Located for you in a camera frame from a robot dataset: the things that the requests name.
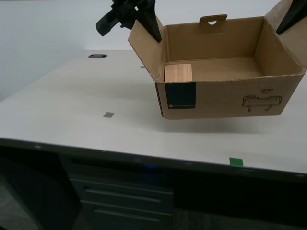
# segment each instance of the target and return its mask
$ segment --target wooden block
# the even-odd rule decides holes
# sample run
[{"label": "wooden block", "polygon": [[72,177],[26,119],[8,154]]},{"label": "wooden block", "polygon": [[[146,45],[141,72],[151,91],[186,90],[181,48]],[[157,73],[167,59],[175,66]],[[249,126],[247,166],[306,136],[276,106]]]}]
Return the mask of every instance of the wooden block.
[{"label": "wooden block", "polygon": [[191,81],[193,81],[191,64],[165,66],[165,83]]}]

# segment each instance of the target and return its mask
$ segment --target cardboard box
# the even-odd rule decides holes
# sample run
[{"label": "cardboard box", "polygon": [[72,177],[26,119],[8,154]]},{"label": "cardboard box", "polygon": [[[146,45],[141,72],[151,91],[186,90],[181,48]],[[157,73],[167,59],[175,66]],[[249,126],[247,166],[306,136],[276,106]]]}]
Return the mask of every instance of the cardboard box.
[{"label": "cardboard box", "polygon": [[[158,20],[160,43],[136,21],[129,42],[155,81],[162,116],[280,115],[307,67],[307,18],[276,33],[291,2],[282,0],[265,17],[216,15],[167,26]],[[166,83],[168,65],[180,66],[167,74],[186,71],[171,79],[189,79],[190,68],[182,64],[191,65],[192,81]]]}]

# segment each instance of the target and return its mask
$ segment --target table surface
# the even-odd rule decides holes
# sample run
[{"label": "table surface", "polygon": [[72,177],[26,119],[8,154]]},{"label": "table surface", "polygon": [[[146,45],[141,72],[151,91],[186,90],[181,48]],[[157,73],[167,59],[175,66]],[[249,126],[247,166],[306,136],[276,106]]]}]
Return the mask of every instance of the table surface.
[{"label": "table surface", "polygon": [[0,138],[307,173],[306,78],[280,116],[171,121],[141,66],[133,51],[87,51],[2,101]]}]

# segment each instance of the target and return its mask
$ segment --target gray tape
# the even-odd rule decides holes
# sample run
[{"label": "gray tape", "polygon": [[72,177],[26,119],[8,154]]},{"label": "gray tape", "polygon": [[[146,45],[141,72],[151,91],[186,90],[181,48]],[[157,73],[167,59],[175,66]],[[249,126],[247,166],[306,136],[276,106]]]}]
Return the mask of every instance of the gray tape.
[{"label": "gray tape", "polygon": [[114,113],[106,112],[104,117],[111,118],[111,117],[113,117],[113,115],[114,115]]}]

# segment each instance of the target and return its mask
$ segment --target printed drawing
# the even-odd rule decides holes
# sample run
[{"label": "printed drawing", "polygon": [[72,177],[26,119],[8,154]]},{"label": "printed drawing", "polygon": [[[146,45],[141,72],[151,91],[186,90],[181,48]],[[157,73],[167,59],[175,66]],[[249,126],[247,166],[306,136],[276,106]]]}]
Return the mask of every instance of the printed drawing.
[{"label": "printed drawing", "polygon": [[257,97],[256,95],[249,95],[243,98],[242,107],[247,107],[248,111],[251,112],[252,107],[267,107],[265,111],[268,111],[273,106],[278,106],[282,102],[281,96],[270,96],[270,97]]}]

